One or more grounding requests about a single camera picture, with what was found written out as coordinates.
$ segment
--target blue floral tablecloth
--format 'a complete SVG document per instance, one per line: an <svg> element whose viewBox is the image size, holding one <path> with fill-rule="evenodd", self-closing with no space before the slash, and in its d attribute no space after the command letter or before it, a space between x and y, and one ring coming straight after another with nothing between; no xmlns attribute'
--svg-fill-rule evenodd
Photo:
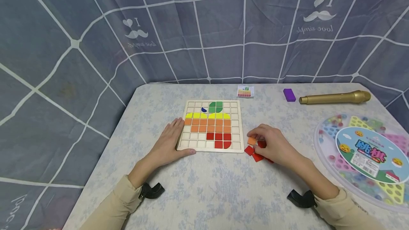
<svg viewBox="0 0 409 230"><path fill-rule="evenodd" d="M351 112L400 127L374 96L362 105L301 105L286 102L283 95L284 88L292 88L297 98L367 90L360 84L249 86L255 87L254 98L237 98L236 84L148 84L137 88L64 229L77 230L83 224L121 176L149 152L165 125L182 116L189 99L240 100L243 133L260 123L281 129L288 141L337 185L314 150L312 134L319 122L332 114ZM299 193L307 190L298 177L266 160L256 163L245 153L198 152L164 166L149 182L160 182L166 192L157 200L146 199L125 229L331 229L313 209L297 208L286 199L292 189ZM406 214L354 197L387 229L409 225Z"/></svg>

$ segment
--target sleeve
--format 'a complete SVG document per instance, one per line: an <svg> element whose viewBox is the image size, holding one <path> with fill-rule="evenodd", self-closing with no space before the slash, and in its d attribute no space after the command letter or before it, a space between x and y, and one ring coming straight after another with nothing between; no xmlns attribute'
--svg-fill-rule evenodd
<svg viewBox="0 0 409 230"><path fill-rule="evenodd" d="M336 230L385 230L385 228L358 205L345 189L339 187L337 197L322 200L315 196L316 210Z"/></svg>
<svg viewBox="0 0 409 230"><path fill-rule="evenodd" d="M100 203L80 230L120 230L126 217L141 203L142 187L134 188L123 176L115 189Z"/></svg>

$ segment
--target microphone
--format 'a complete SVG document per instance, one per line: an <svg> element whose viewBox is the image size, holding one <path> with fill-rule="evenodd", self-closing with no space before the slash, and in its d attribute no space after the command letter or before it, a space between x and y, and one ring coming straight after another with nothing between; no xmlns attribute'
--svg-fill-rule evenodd
<svg viewBox="0 0 409 230"><path fill-rule="evenodd" d="M300 97L300 104L321 104L321 103L362 103L371 99L371 94L367 91L356 90L350 93L334 93L323 95L309 95Z"/></svg>

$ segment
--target right hand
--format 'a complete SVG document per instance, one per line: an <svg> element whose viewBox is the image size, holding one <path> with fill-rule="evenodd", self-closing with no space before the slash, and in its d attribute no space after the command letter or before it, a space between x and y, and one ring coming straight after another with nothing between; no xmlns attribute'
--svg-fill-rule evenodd
<svg viewBox="0 0 409 230"><path fill-rule="evenodd" d="M247 136L258 140L265 139L267 146L261 148L258 145L254 145L255 152L256 154L267 157L275 163L290 168L292 163L302 158L302 155L291 146L282 132L277 128L261 124L257 128L249 131Z"/></svg>

